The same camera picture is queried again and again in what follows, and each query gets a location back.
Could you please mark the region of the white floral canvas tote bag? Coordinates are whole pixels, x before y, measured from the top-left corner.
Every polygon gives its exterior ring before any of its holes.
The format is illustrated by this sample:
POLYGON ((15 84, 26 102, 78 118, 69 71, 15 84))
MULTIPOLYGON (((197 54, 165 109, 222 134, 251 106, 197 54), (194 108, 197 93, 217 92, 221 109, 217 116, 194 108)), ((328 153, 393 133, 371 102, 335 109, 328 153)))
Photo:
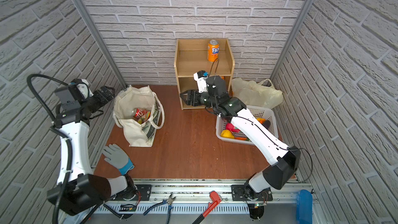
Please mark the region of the white floral canvas tote bag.
POLYGON ((151 147, 156 131, 164 125, 165 112, 149 86, 135 88, 129 85, 115 98, 113 118, 123 129, 129 146, 151 147))

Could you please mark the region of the red cola can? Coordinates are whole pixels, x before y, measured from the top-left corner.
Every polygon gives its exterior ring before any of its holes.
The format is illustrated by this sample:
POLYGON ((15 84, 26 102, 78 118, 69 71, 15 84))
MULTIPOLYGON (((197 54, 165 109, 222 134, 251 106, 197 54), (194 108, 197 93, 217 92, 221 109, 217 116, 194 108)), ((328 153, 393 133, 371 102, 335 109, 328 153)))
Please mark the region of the red cola can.
POLYGON ((134 108, 132 110, 132 117, 137 120, 138 117, 140 117, 144 113, 144 111, 148 111, 148 110, 146 110, 144 108, 134 108))

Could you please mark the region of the cream plastic grocery bag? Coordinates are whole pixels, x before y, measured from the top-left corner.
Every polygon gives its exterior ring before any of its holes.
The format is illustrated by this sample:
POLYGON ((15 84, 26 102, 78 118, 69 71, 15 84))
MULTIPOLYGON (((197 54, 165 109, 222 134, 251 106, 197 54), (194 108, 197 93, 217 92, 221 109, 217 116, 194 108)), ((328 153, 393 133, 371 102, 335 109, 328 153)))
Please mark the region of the cream plastic grocery bag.
POLYGON ((280 105, 283 100, 283 92, 277 90, 270 79, 245 81, 234 78, 231 82, 233 96, 240 99, 246 105, 265 107, 273 109, 280 105))

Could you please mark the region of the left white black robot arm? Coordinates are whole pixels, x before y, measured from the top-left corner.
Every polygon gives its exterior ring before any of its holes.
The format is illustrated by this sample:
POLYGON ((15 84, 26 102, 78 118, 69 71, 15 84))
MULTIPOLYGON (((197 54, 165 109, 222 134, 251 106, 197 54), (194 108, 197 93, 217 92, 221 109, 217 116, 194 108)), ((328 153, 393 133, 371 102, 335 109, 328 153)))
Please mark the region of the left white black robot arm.
POLYGON ((51 131, 60 136, 61 165, 56 186, 47 192, 47 200, 55 206, 53 220, 58 221, 60 211, 74 216, 115 197, 135 197, 138 190, 128 174, 96 176, 89 161, 90 121, 115 97, 114 88, 91 91, 85 79, 75 79, 55 90, 55 95, 61 103, 51 131))

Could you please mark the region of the colourful candy snack bag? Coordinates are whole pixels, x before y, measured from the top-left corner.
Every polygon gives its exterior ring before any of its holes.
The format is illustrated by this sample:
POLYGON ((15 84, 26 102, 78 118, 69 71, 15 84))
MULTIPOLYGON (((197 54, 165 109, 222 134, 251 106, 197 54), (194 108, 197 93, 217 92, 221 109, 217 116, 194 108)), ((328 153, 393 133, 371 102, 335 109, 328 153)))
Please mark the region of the colourful candy snack bag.
POLYGON ((137 122, 139 124, 145 123, 149 118, 150 118, 151 112, 150 111, 144 111, 144 113, 138 117, 137 122))

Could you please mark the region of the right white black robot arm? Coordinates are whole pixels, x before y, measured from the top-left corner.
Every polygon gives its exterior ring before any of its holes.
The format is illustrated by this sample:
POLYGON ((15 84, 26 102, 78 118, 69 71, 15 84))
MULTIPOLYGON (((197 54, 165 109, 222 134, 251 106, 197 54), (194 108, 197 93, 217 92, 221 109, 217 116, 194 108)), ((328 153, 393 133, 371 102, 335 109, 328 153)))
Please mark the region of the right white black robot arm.
POLYGON ((226 82, 220 76, 199 71, 193 78, 198 89, 182 92, 181 99, 187 105, 211 108, 212 114, 225 119, 244 133, 269 163, 267 168, 245 182, 244 197, 255 200, 270 188, 282 189, 299 166, 299 148, 289 147, 272 135, 240 99, 229 95, 226 82))

